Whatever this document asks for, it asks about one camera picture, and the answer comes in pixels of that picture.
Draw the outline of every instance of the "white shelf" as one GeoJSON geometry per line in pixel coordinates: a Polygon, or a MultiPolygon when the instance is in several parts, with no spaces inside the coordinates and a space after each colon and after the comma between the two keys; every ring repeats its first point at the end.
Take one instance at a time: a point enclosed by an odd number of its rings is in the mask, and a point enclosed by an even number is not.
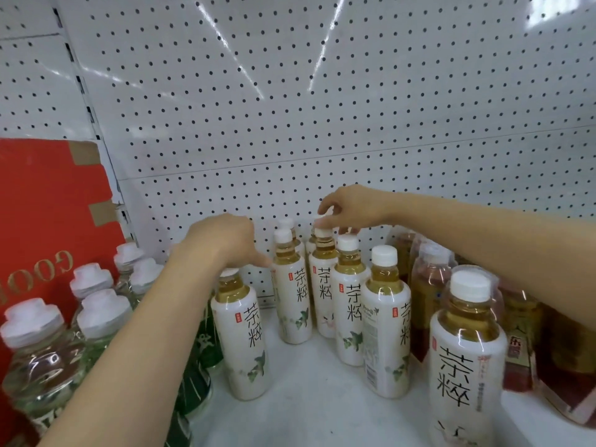
{"type": "MultiPolygon", "coordinates": [[[[213,377],[214,392],[194,417],[194,445],[428,447],[426,379],[413,370],[411,388],[387,400],[363,382],[362,368],[340,362],[334,341],[317,332],[302,345],[288,345],[277,333],[277,316],[262,311],[273,386],[250,402],[234,399],[224,374],[213,377]]],[[[528,446],[503,411],[496,418],[499,446],[528,446]]]]}
{"type": "Polygon", "coordinates": [[[503,392],[501,403],[526,439],[536,447],[596,445],[596,430],[565,419],[540,395],[503,392]]]}

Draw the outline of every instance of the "hand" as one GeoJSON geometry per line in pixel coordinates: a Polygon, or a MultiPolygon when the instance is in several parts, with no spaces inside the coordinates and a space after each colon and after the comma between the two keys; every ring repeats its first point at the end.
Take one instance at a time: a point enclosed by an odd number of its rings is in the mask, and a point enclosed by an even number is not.
{"type": "Polygon", "coordinates": [[[362,228],[390,224],[391,205],[394,204],[391,192],[350,185],[339,187],[327,195],[319,205],[319,214],[333,207],[333,214],[317,219],[314,226],[323,229],[339,227],[339,233],[358,233],[362,228]]]}
{"type": "Polygon", "coordinates": [[[188,230],[173,255],[186,254],[186,260],[197,263],[213,260],[220,271],[244,265],[268,267],[271,259],[255,248],[255,227],[245,216],[222,214],[196,222],[188,230]]]}

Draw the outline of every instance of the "red box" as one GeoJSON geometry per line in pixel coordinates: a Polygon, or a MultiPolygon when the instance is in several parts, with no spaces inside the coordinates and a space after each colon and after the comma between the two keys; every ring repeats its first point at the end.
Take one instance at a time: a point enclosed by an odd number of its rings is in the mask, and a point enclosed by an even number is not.
{"type": "MultiPolygon", "coordinates": [[[[0,139],[0,186],[0,323],[8,307],[35,297],[56,304],[70,323],[76,308],[72,270],[98,262],[117,276],[115,247],[124,242],[96,144],[0,139]]],[[[10,357],[0,341],[2,378],[10,357]]],[[[0,394],[4,445],[21,430],[0,394]]]]}

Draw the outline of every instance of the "brown tape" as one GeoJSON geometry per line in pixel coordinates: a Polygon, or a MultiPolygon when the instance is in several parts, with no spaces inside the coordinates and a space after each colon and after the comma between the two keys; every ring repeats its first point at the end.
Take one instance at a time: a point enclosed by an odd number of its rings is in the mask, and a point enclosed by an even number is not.
{"type": "Polygon", "coordinates": [[[91,141],[69,141],[70,155],[77,166],[100,165],[100,151],[91,141]]]}
{"type": "Polygon", "coordinates": [[[112,201],[97,202],[96,204],[89,204],[89,211],[93,218],[95,227],[103,226],[104,224],[118,221],[115,212],[116,205],[112,201]]]}

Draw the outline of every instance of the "forearm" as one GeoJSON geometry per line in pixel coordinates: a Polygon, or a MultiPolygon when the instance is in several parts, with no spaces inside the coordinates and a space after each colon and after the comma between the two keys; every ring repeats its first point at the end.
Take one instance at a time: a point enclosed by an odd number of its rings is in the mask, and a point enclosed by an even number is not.
{"type": "Polygon", "coordinates": [[[163,446],[198,324],[221,271],[217,261],[206,259],[188,267],[185,257],[171,258],[40,446],[163,446]]]}
{"type": "Polygon", "coordinates": [[[594,224],[432,196],[387,197],[388,224],[422,233],[596,329],[594,224]]]}

